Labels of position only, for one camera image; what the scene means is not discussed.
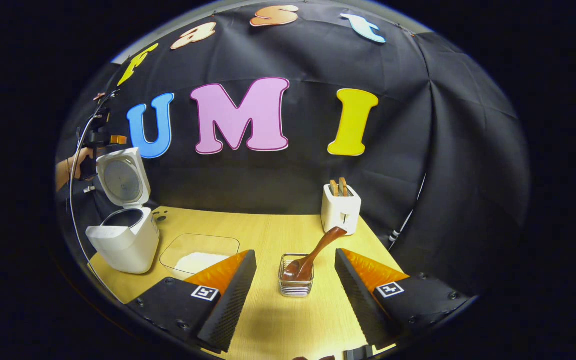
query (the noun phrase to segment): screw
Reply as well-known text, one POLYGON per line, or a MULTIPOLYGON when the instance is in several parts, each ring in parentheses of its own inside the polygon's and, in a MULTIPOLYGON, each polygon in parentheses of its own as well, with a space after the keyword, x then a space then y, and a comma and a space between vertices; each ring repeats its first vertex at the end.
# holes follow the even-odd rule
POLYGON ((183 329, 183 330, 186 330, 186 329, 190 328, 190 325, 188 325, 187 323, 185 323, 185 322, 183 322, 183 321, 181 321, 181 320, 177 320, 177 321, 176 321, 176 325, 177 325, 179 328, 183 329))

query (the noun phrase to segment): wooden table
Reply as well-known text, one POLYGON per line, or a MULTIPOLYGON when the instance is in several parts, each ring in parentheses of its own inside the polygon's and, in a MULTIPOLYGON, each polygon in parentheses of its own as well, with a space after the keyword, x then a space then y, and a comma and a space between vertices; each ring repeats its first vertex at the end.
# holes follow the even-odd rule
MULTIPOLYGON (((292 360, 304 356, 319 360, 365 346, 352 306, 335 271, 335 250, 345 248, 397 271, 402 269, 380 243, 366 222, 359 218, 353 235, 335 240, 315 260, 315 278, 309 296, 288 298, 279 292, 277 274, 285 253, 310 253, 324 234, 320 215, 239 214, 178 209, 161 206, 155 218, 160 244, 152 268, 134 275, 112 269, 96 254, 91 264, 106 285, 126 304, 171 276, 160 264, 162 251, 183 234, 237 239, 239 251, 253 249, 256 274, 241 312, 230 350, 217 355, 226 360, 292 360), (300 330, 293 333, 299 322, 300 330)), ((373 351, 375 354, 390 349, 373 351)))

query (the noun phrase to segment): blue letter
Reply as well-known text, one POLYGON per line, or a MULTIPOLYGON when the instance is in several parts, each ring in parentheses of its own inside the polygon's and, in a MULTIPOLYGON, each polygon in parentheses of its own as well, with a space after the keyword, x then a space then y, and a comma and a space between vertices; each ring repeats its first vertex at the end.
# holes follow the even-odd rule
POLYGON ((340 14, 342 18, 346 18, 350 20, 350 26, 352 27, 357 34, 365 37, 366 39, 370 39, 371 41, 375 41, 377 43, 386 43, 386 39, 379 35, 375 35, 372 29, 379 30, 379 27, 374 23, 368 22, 365 18, 361 16, 357 16, 356 14, 347 14, 343 13, 340 14))
POLYGON ((139 104, 128 110, 126 117, 130 123, 130 140, 132 146, 139 148, 142 158, 158 158, 170 148, 172 132, 170 130, 170 102, 175 98, 173 93, 164 93, 152 100, 152 107, 157 110, 157 131, 155 142, 146 140, 144 134, 144 112, 146 104, 139 104))

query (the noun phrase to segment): person's hand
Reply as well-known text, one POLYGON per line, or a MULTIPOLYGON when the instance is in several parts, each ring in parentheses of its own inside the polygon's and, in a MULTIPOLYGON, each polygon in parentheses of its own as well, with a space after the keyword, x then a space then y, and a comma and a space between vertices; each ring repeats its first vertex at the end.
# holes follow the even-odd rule
MULTIPOLYGON (((75 162, 76 156, 77 153, 68 158, 68 163, 70 164, 70 166, 73 166, 73 162, 75 162)), ((93 158, 92 148, 85 147, 82 148, 81 151, 79 151, 79 157, 77 158, 77 164, 75 165, 75 179, 80 178, 80 176, 82 175, 82 169, 80 169, 80 166, 82 166, 82 162, 86 159, 86 157, 91 159, 93 158)))

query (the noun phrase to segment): white rice cooker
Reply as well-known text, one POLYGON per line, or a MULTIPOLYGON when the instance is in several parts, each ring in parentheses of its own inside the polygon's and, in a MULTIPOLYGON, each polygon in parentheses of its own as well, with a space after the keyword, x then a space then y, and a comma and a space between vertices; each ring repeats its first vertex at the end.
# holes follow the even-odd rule
POLYGON ((100 156, 96 172, 108 199, 123 207, 86 235, 96 251, 113 269, 143 274, 151 269, 160 242, 153 210, 143 205, 151 196, 139 148, 100 156))

